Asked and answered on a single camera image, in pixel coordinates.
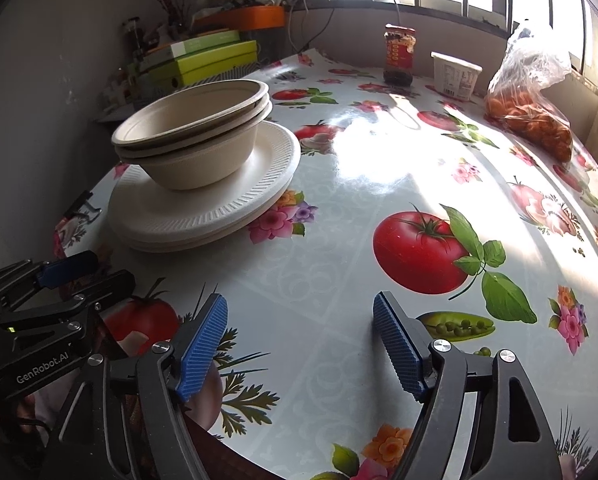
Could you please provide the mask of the plastic bag of oranges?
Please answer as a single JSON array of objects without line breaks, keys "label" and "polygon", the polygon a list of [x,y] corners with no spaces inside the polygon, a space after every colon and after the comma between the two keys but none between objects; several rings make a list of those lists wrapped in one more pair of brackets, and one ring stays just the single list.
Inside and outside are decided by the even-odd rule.
[{"label": "plastic bag of oranges", "polygon": [[524,21],[507,40],[502,64],[489,83],[485,109],[513,133],[566,164],[573,148],[570,122],[542,91],[570,73],[569,52],[552,27]]}]

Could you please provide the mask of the lime green shoe box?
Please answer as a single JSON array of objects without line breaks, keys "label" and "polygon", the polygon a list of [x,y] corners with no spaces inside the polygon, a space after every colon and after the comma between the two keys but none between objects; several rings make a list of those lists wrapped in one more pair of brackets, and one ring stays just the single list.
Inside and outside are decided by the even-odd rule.
[{"label": "lime green shoe box", "polygon": [[193,53],[152,68],[151,82],[165,91],[177,90],[222,73],[258,62],[259,44],[256,40]]}]

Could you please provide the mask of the black white striped box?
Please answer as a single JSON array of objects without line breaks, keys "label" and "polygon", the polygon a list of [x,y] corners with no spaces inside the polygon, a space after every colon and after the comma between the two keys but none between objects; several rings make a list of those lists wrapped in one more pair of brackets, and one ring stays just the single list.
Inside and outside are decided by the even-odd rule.
[{"label": "black white striped box", "polygon": [[206,76],[206,77],[189,77],[188,82],[182,80],[177,84],[177,88],[184,88],[184,87],[195,87],[199,86],[200,84],[208,84],[208,82],[214,81],[222,81],[222,80],[229,80],[229,79],[239,79],[244,78],[252,73],[255,73],[256,70],[259,70],[261,64],[258,62],[244,64],[241,66],[234,66],[229,70],[225,70],[224,72]]}]

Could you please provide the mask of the red chili sauce jar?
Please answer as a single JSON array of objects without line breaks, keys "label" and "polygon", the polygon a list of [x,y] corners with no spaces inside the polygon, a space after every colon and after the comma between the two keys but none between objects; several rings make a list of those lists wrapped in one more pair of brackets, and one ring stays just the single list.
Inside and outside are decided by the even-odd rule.
[{"label": "red chili sauce jar", "polygon": [[394,86],[410,87],[413,81],[416,30],[387,24],[384,38],[386,43],[384,80]]}]

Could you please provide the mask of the orange box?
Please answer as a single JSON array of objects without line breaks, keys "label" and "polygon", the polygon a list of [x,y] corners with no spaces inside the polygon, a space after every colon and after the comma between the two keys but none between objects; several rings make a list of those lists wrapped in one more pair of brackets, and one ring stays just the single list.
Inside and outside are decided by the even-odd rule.
[{"label": "orange box", "polygon": [[194,25],[196,27],[217,26],[239,32],[283,28],[285,11],[282,6],[246,6],[246,8],[222,11],[206,18],[196,18]]}]

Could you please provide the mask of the beige paper bowl top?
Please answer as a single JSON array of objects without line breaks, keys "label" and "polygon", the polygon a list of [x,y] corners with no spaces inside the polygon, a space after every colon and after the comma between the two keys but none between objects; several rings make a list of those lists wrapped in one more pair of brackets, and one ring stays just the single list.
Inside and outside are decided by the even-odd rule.
[{"label": "beige paper bowl top", "polygon": [[255,79],[230,79],[182,89],[151,103],[126,119],[113,133],[115,148],[134,150],[188,131],[213,126],[241,113],[269,95]]}]

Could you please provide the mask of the white foam plate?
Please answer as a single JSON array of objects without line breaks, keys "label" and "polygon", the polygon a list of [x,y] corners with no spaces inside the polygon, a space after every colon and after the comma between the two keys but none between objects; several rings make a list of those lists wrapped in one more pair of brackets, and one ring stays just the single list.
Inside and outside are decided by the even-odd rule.
[{"label": "white foam plate", "polygon": [[140,252],[180,252],[228,236],[271,207],[293,177],[246,182],[229,177],[186,192],[168,191],[135,172],[115,186],[110,229]]},{"label": "white foam plate", "polygon": [[110,195],[107,220],[119,240],[140,252],[180,252],[220,240],[247,226],[283,195],[301,156],[296,136],[263,122],[241,168],[192,191],[168,191],[138,166]]}]

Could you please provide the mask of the white green flat box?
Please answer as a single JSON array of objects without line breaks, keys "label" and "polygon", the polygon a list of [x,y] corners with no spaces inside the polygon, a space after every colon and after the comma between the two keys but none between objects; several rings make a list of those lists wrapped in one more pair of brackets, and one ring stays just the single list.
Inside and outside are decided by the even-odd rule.
[{"label": "white green flat box", "polygon": [[239,36],[237,30],[226,29],[169,44],[169,46],[148,53],[139,65],[140,72],[146,72],[151,68],[171,62],[176,58],[182,58],[185,55],[223,47],[227,44],[235,44],[239,40],[241,40],[241,36]]}]

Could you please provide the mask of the white paper cup container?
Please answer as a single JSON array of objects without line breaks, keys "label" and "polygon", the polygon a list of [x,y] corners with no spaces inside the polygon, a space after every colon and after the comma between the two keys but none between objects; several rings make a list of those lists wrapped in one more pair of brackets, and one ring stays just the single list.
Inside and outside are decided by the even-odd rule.
[{"label": "white paper cup container", "polygon": [[430,56],[433,59],[435,89],[444,96],[469,101],[482,67],[435,51]]}]

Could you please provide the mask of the floral tomato vinyl tablecloth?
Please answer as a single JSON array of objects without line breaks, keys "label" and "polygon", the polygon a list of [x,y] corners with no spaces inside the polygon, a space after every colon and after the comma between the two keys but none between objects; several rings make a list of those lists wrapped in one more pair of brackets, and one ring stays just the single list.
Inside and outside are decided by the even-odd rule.
[{"label": "floral tomato vinyl tablecloth", "polygon": [[558,164],[476,102],[319,52],[261,70],[272,122],[301,149],[290,185],[261,216],[207,246],[133,252],[109,230],[115,188],[132,218],[174,202],[117,165],[54,250],[128,269],[138,300],[115,334],[146,349],[217,289],[229,322],[218,372],[191,408],[203,426],[287,479],[384,479],[419,412],[372,328],[377,292],[459,349],[514,351],[566,469],[598,455],[598,165],[581,145]]}]

